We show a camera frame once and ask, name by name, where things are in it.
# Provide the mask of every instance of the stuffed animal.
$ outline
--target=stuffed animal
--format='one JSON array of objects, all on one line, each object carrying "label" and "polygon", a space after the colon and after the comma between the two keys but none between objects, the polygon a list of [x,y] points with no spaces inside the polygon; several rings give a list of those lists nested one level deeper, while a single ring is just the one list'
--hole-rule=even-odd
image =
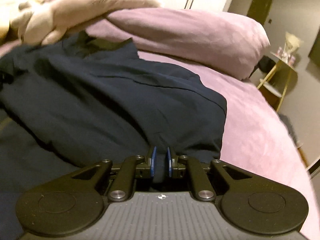
[{"label": "stuffed animal", "polygon": [[12,20],[24,6],[35,6],[43,2],[44,0],[0,0],[0,39],[6,37]]},{"label": "stuffed animal", "polygon": [[51,44],[80,23],[119,9],[161,7],[158,0],[55,0],[35,10],[23,10],[14,25],[23,43]]}]

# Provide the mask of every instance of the wooden table leg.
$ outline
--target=wooden table leg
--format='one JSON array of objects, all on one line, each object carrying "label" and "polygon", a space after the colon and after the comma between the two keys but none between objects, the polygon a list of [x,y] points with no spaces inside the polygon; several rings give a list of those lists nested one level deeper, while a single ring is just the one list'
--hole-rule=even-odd
[{"label": "wooden table leg", "polygon": [[264,80],[262,80],[261,83],[257,86],[257,89],[259,89],[260,87],[262,87],[262,85],[270,78],[270,76],[276,72],[277,67],[278,67],[278,62],[277,62],[277,64],[275,64],[275,66],[270,70],[270,72],[266,75],[266,77],[264,78]]},{"label": "wooden table leg", "polygon": [[287,77],[287,82],[285,83],[285,87],[284,87],[284,90],[283,90],[283,92],[282,92],[282,96],[281,96],[279,105],[278,105],[277,110],[276,110],[277,112],[279,112],[280,107],[281,107],[282,102],[283,102],[283,99],[284,99],[284,96],[285,96],[285,93],[287,92],[287,88],[288,88],[288,85],[289,85],[289,82],[290,82],[290,78],[291,78],[291,72],[292,72],[292,70],[290,69],[290,70],[289,70],[288,77]]}]

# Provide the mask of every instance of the gray ribbed panel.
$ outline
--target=gray ribbed panel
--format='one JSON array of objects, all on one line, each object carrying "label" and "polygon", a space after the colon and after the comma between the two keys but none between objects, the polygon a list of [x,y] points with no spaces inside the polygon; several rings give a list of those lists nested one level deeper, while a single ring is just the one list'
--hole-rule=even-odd
[{"label": "gray ribbed panel", "polygon": [[[257,240],[227,223],[217,208],[191,198],[188,192],[136,192],[126,202],[112,203],[103,217],[82,233],[55,240]],[[45,240],[26,234],[22,240]],[[273,240],[303,240],[294,232]]]}]

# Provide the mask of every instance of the silver bolt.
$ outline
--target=silver bolt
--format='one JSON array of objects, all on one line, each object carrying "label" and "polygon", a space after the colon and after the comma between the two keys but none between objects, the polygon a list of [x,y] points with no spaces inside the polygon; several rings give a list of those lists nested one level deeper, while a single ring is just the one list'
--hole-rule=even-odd
[{"label": "silver bolt", "polygon": [[115,190],[110,193],[110,197],[120,199],[125,197],[125,192],[122,190]]},{"label": "silver bolt", "polygon": [[214,196],[213,192],[210,191],[210,190],[201,190],[199,193],[198,193],[198,196],[200,198],[212,198]]}]

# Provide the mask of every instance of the dark navy garment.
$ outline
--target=dark navy garment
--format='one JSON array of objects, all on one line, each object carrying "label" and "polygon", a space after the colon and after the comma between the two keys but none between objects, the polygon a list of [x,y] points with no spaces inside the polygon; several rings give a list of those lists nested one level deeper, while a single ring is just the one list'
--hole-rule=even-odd
[{"label": "dark navy garment", "polygon": [[[106,50],[109,45],[81,32],[49,46],[23,45],[0,59],[2,107],[52,153],[51,161],[33,154],[40,170],[60,175],[70,165],[120,163],[155,145],[160,182],[169,146],[201,162],[219,158],[225,98],[183,67],[139,59],[131,40]],[[57,160],[67,165],[52,170]],[[26,189],[37,184],[35,172],[30,170]]]}]

